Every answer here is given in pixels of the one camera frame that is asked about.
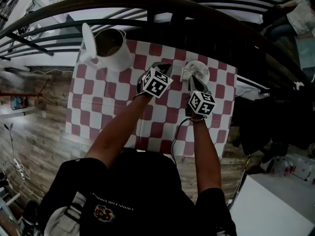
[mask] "red and white checkered cloth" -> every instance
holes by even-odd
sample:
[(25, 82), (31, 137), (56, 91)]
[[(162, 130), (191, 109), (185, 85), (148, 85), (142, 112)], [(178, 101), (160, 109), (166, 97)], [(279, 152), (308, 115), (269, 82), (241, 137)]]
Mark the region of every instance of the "red and white checkered cloth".
[[(102, 128), (131, 102), (136, 84), (145, 69), (154, 62), (173, 64), (174, 80), (163, 96), (151, 100), (136, 130), (125, 147), (170, 153), (170, 144), (177, 127), (183, 121), (188, 84), (180, 82), (182, 67), (191, 60), (199, 60), (209, 67), (207, 86), (215, 97), (216, 106), (206, 119), (207, 126), (221, 156), (226, 143), (234, 107), (236, 68), (215, 59), (181, 49), (141, 41), (128, 40), (134, 58), (133, 65), (121, 73), (101, 67), (98, 59), (82, 63), (84, 44), (78, 54), (68, 99), (65, 130), (67, 133), (95, 140)], [(192, 122), (185, 122), (174, 145), (176, 155), (193, 156), (194, 138)]]

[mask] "black t-shirt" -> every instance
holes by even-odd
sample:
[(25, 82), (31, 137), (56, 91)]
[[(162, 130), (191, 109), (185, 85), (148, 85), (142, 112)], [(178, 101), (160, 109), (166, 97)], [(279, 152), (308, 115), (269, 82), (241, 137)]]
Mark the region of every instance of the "black t-shirt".
[(123, 152), (110, 170), (93, 158), (63, 163), (38, 210), (42, 231), (77, 191), (87, 199), (80, 218), (82, 236), (167, 231), (236, 235), (223, 192), (205, 190), (195, 205), (182, 191), (176, 166), (161, 153)]

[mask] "table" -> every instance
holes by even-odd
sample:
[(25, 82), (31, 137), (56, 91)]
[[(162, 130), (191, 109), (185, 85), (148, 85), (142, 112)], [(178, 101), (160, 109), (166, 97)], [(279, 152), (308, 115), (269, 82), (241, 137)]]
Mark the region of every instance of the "table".
[[(136, 84), (145, 69), (154, 62), (173, 64), (174, 80), (164, 95), (153, 98), (136, 129), (126, 143), (127, 148), (170, 153), (170, 144), (177, 127), (183, 121), (188, 84), (180, 82), (182, 67), (188, 61), (204, 62), (210, 71), (207, 86), (215, 97), (216, 107), (206, 119), (218, 155), (226, 143), (236, 91), (237, 69), (199, 54), (153, 43), (128, 40), (133, 64), (121, 73), (102, 68), (98, 59), (82, 63), (79, 57), (86, 52), (82, 43), (72, 77), (65, 130), (67, 133), (95, 140), (101, 129), (131, 102), (136, 94)], [(174, 145), (175, 155), (194, 156), (193, 126), (185, 122)]]

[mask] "shirt logo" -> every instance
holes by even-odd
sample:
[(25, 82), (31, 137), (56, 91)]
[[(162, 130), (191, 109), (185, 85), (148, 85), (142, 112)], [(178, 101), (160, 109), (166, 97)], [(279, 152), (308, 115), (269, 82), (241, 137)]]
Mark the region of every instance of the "shirt logo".
[(111, 209), (106, 208), (106, 206), (97, 205), (94, 210), (94, 216), (97, 220), (102, 222), (111, 222), (115, 218)]

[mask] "backpack strap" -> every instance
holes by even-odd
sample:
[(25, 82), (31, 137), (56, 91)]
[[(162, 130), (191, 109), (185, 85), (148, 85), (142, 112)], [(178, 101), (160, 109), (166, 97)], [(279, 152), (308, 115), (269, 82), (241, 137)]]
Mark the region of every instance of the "backpack strap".
[(80, 217), (86, 198), (79, 192), (68, 207), (61, 207), (51, 215), (44, 236), (79, 236)]

